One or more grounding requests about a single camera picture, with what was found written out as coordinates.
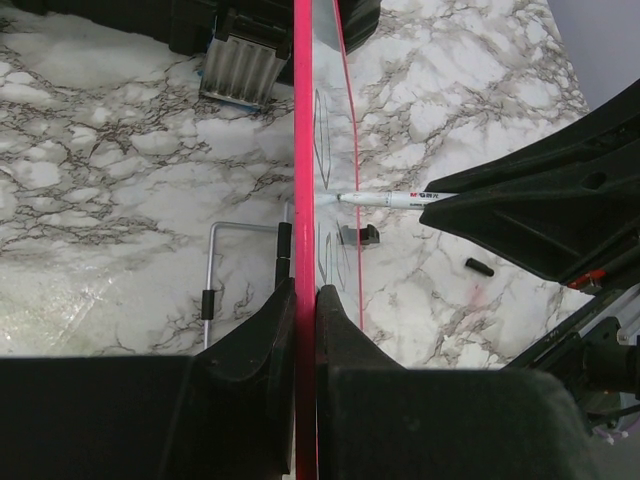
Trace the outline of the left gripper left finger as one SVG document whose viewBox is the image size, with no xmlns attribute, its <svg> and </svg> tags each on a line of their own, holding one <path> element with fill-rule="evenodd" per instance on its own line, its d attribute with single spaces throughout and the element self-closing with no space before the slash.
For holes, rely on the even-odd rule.
<svg viewBox="0 0 640 480">
<path fill-rule="evenodd" d="M 280 479 L 291 469 L 294 423 L 294 280 L 196 356 L 204 368 L 204 437 L 196 479 Z"/>
</svg>

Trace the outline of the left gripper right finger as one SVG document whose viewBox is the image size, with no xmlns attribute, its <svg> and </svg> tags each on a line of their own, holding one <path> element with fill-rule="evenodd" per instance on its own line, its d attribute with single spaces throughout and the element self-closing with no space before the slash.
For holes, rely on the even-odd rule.
<svg viewBox="0 0 640 480">
<path fill-rule="evenodd" d="M 318 292 L 315 321 L 319 477 L 413 479 L 398 410 L 406 369 L 351 321 L 334 286 Z"/>
</svg>

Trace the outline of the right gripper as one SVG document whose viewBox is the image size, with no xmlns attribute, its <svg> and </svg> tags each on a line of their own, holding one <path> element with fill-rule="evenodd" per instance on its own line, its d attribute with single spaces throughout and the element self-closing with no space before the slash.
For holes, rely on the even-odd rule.
<svg viewBox="0 0 640 480">
<path fill-rule="evenodd" d="M 434 180 L 423 225 L 588 295 L 639 283 L 639 85 L 493 162 Z"/>
</svg>

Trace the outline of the black marker cap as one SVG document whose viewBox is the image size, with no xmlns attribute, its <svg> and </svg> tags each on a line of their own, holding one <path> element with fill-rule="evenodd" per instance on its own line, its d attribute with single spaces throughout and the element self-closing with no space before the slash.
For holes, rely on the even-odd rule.
<svg viewBox="0 0 640 480">
<path fill-rule="evenodd" d="M 468 258 L 465 261 L 465 267 L 485 277 L 491 278 L 495 275 L 493 268 L 475 258 Z"/>
</svg>

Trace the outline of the black and white marker pen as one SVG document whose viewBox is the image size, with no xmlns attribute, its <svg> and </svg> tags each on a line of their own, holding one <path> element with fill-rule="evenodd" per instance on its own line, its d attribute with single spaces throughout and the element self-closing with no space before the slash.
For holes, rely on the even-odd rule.
<svg viewBox="0 0 640 480">
<path fill-rule="evenodd" d="M 359 207 L 389 208 L 398 210 L 422 210 L 427 205 L 455 197 L 454 193 L 422 192 L 342 192 L 321 194 L 316 206 L 344 204 Z"/>
</svg>

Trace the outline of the pink framed whiteboard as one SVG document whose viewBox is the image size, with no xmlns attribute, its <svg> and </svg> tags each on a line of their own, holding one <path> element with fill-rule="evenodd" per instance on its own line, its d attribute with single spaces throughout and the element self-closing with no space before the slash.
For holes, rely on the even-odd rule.
<svg viewBox="0 0 640 480">
<path fill-rule="evenodd" d="M 294 4 L 295 476 L 317 476 L 315 310 L 336 287 L 363 325 L 360 211 L 337 197 L 359 188 L 358 140 L 339 6 Z"/>
</svg>

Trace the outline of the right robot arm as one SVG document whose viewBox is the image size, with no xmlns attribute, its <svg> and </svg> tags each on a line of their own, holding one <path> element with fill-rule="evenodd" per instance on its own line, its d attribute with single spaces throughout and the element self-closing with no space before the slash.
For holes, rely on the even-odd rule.
<svg viewBox="0 0 640 480">
<path fill-rule="evenodd" d="M 589 301 L 512 366 L 555 376 L 608 443 L 639 425 L 639 88 L 493 162 L 432 181 L 423 225 Z"/>
</svg>

